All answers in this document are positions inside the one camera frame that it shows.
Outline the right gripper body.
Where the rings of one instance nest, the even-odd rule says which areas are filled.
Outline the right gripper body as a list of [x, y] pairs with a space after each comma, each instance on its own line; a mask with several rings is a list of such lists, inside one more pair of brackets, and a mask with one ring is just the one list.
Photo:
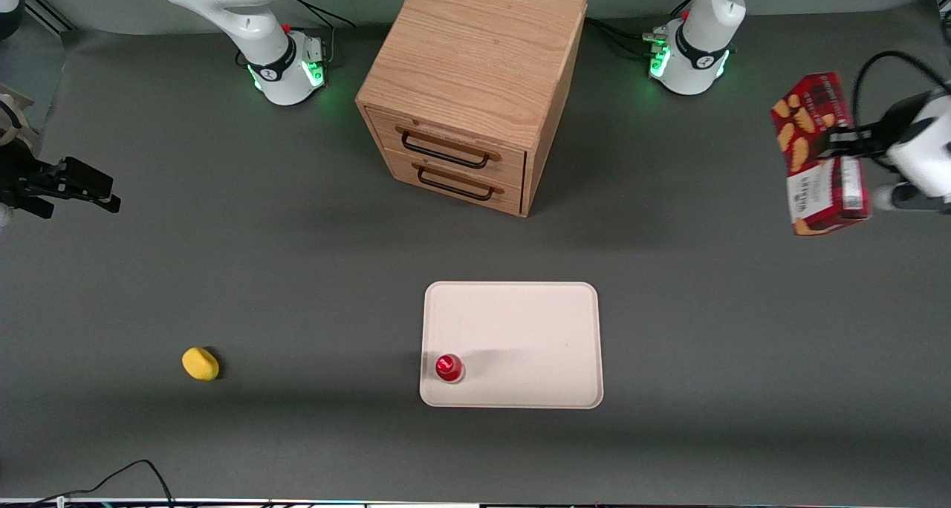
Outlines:
[[52, 175], [55, 167], [38, 159], [39, 132], [28, 122], [25, 109], [33, 100], [1, 85], [2, 108], [2, 186], [24, 189], [37, 195], [61, 198], [62, 184]]

